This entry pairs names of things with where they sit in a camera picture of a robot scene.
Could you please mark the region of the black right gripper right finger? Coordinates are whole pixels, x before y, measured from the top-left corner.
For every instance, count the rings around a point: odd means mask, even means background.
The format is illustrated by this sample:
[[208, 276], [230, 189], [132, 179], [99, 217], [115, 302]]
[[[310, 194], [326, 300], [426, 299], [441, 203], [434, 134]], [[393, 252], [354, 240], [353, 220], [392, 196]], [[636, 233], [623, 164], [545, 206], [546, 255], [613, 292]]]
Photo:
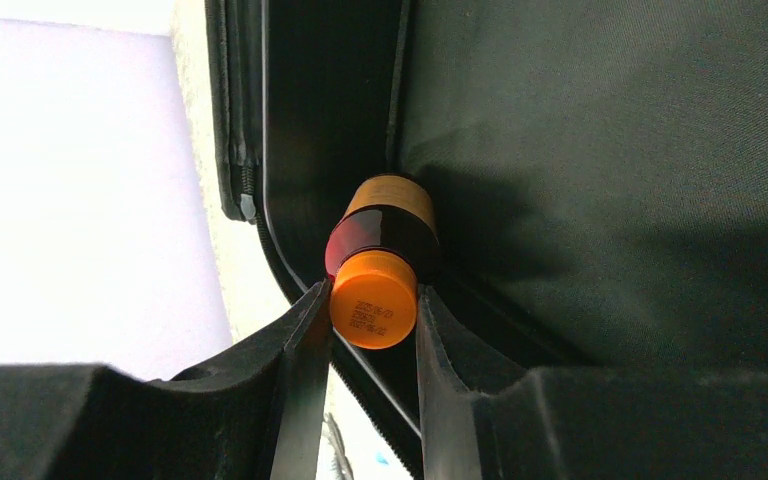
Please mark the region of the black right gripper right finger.
[[428, 479], [768, 479], [768, 373], [525, 369], [427, 288], [416, 328]]

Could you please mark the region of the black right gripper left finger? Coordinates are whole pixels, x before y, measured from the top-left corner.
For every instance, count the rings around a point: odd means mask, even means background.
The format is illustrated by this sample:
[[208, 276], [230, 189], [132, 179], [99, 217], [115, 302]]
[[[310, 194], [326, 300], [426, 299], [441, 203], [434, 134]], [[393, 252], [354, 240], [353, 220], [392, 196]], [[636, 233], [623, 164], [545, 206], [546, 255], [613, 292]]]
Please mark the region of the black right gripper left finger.
[[330, 290], [168, 381], [0, 365], [0, 479], [314, 478]]

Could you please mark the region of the brown bottle orange cap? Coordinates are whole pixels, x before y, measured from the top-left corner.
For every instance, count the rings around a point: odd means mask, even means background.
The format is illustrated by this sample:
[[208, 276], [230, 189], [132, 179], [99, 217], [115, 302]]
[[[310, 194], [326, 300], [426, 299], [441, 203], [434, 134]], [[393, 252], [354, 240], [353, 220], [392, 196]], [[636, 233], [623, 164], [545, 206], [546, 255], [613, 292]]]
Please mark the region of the brown bottle orange cap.
[[337, 333], [369, 350], [402, 342], [416, 324], [419, 286], [434, 277], [440, 259], [427, 191], [397, 174], [364, 181], [325, 248]]

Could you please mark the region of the red medicine kit case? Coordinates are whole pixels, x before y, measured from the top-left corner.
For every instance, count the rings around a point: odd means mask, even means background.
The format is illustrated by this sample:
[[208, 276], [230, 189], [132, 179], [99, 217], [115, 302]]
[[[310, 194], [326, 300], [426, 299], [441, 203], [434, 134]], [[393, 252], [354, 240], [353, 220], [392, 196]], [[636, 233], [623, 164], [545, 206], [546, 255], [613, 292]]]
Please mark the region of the red medicine kit case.
[[[397, 174], [434, 205], [420, 295], [517, 365], [768, 373], [768, 1], [204, 8], [222, 207], [290, 301]], [[428, 479], [416, 328], [333, 361]]]

